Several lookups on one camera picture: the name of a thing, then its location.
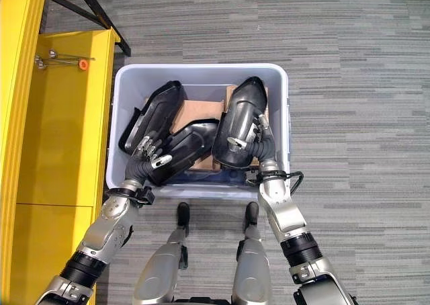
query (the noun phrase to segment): yellow shelf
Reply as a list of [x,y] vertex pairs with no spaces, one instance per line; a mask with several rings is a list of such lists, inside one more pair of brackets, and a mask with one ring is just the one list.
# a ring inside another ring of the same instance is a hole
[[9,305],[34,304],[91,224],[91,207],[18,204]]
[[15,201],[34,51],[44,0],[0,0],[1,299],[9,297]]
[[38,36],[34,53],[41,57],[53,48],[95,60],[87,71],[32,64],[16,194],[3,195],[16,220],[13,248],[11,240],[2,245],[12,264],[2,273],[10,281],[2,285],[4,302],[34,302],[99,212],[117,41],[113,30]]

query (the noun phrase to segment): black plastic object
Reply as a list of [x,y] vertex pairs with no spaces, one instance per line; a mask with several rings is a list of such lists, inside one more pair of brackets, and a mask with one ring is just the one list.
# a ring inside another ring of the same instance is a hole
[[155,185],[162,185],[175,174],[190,168],[194,162],[210,153],[214,143],[217,119],[194,120],[166,138],[159,155],[171,155],[170,163],[148,173]]
[[149,136],[153,143],[166,138],[184,99],[185,90],[179,81],[169,81],[158,88],[142,111],[134,108],[132,119],[121,135],[119,147],[131,155],[144,136]]
[[227,112],[221,117],[216,133],[212,156],[218,162],[233,169],[245,169],[253,160],[252,155],[228,143],[233,137],[252,142],[255,140],[255,124],[267,105],[267,95],[263,81],[251,77],[239,85],[231,95]]

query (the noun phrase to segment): black cable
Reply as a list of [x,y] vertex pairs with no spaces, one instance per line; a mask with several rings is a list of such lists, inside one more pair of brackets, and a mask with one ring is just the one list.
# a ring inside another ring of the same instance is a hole
[[275,170],[275,171],[263,171],[259,172],[257,174],[256,179],[247,179],[246,183],[250,186],[258,186],[264,181],[270,181],[271,179],[291,179],[293,177],[298,177],[297,181],[294,182],[294,184],[290,188],[290,195],[293,195],[293,193],[298,189],[300,184],[303,182],[304,174],[300,171],[293,172],[293,173],[286,173],[284,171]]
[[303,182],[303,178],[304,178],[304,174],[300,171],[297,172],[293,172],[293,173],[288,173],[287,174],[287,179],[291,179],[292,177],[298,177],[297,181],[294,182],[294,184],[291,186],[290,188],[290,195],[293,195],[294,192],[298,189],[298,187],[300,186],[300,184],[302,184]]

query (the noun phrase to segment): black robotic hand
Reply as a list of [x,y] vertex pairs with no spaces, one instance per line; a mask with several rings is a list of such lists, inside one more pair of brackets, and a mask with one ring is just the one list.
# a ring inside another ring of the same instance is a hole
[[259,162],[274,161],[276,159],[275,139],[265,115],[259,115],[258,121],[260,131],[259,142],[245,142],[244,140],[228,137],[227,141],[247,151],[250,155],[257,157]]

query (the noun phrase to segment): gray carpet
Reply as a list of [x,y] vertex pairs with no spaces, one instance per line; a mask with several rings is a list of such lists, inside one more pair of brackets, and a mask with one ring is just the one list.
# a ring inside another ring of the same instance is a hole
[[[71,0],[83,4],[82,0]],[[430,0],[99,0],[134,62],[272,62],[290,79],[294,195],[360,304],[430,304]],[[46,32],[98,28],[50,3]],[[246,203],[190,200],[189,268],[177,298],[229,298]],[[177,200],[140,212],[98,284],[131,304],[175,226]],[[294,285],[263,216],[275,304]]]

